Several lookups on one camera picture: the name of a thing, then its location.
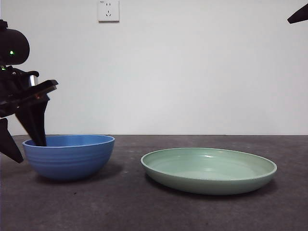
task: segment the blue bowl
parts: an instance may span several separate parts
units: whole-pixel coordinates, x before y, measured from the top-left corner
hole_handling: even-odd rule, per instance
[[[23,142],[34,170],[53,180],[77,180],[100,170],[109,160],[115,139],[104,135],[49,136],[47,146]]]

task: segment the dark gray tabletop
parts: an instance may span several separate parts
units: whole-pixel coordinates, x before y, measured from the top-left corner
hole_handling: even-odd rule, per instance
[[[38,176],[1,155],[2,231],[307,231],[308,136],[124,136],[112,157],[82,181]],[[27,136],[16,136],[21,143]],[[140,158],[173,147],[211,147],[274,161],[268,185],[234,196],[184,193],[145,175]]]

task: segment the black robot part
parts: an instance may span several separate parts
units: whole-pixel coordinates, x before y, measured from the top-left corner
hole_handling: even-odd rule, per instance
[[[289,23],[298,23],[308,20],[308,4],[303,6],[301,9],[296,11],[290,18],[288,18]]]
[[[56,80],[38,85],[37,71],[25,72],[12,66],[25,62],[30,53],[26,37],[7,28],[0,20],[0,118],[15,114],[37,146],[46,146],[44,114],[49,97],[56,89]],[[0,119],[0,152],[21,163],[22,155],[8,131],[8,120]]]

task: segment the mint green plate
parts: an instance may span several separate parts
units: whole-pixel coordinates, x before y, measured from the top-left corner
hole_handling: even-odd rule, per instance
[[[146,173],[170,188],[198,194],[246,193],[267,184],[277,166],[261,156],[224,149],[173,148],[141,158]]]

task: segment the electrical outlet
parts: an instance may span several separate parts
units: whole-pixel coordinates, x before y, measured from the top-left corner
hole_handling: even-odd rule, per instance
[[[120,0],[99,0],[97,2],[99,22],[120,21]]]

